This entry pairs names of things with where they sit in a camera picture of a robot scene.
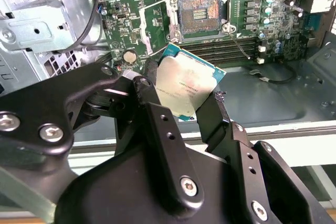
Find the green circuit board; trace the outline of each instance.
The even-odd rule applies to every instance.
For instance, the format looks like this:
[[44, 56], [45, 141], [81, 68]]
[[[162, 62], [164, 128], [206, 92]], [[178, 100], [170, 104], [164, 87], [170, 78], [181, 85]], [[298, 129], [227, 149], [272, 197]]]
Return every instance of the green circuit board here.
[[[104, 31], [111, 48], [114, 66], [118, 70], [140, 71], [148, 57], [158, 59], [160, 51], [171, 41], [222, 68], [255, 63], [253, 60], [247, 60], [233, 39], [252, 59], [259, 55], [260, 42], [266, 48], [263, 55], [265, 62], [273, 62], [277, 57], [284, 60], [298, 59], [304, 56], [306, 49], [302, 37], [313, 29], [309, 24], [313, 22], [316, 26], [318, 19], [311, 21], [309, 14], [297, 17], [293, 14], [294, 7], [284, 4], [284, 0], [225, 0], [219, 7], [216, 0], [99, 1], [107, 10], [107, 15], [103, 17]], [[188, 6], [188, 2], [191, 2], [192, 9], [183, 9], [182, 6]], [[175, 10], [171, 11], [176, 13], [175, 20], [179, 22], [177, 31], [182, 33], [184, 27], [189, 27], [189, 30], [185, 29], [189, 33], [183, 37], [180, 34], [178, 39], [172, 38], [172, 18], [167, 10], [173, 5]], [[219, 17], [213, 16], [215, 12], [219, 12]], [[224, 33], [222, 27], [216, 28], [215, 18], [219, 18], [222, 25], [229, 24], [229, 34]], [[145, 29], [141, 28], [143, 19], [146, 23]], [[145, 37], [150, 50], [144, 42]], [[127, 51], [136, 54], [134, 62], [124, 60], [123, 55]]]

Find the screw hole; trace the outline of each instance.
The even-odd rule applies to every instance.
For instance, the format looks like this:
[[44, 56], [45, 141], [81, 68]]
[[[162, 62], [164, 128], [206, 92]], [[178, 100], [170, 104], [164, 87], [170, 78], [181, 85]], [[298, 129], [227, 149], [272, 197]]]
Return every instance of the screw hole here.
[[248, 169], [250, 170], [251, 173], [257, 174], [256, 170], [254, 170], [252, 167], [249, 167]]
[[145, 78], [141, 78], [140, 82], [146, 86], [150, 86], [151, 84], [149, 83], [149, 81], [147, 81]]
[[122, 111], [123, 109], [125, 109], [125, 104], [122, 102], [118, 102], [116, 105], [116, 111]]
[[165, 122], [168, 121], [168, 118], [165, 115], [161, 115], [160, 117], [163, 121], [165, 121]]
[[174, 140], [174, 139], [175, 139], [175, 136], [174, 136], [171, 132], [168, 132], [168, 133], [167, 133], [167, 137], [168, 137], [170, 140]]

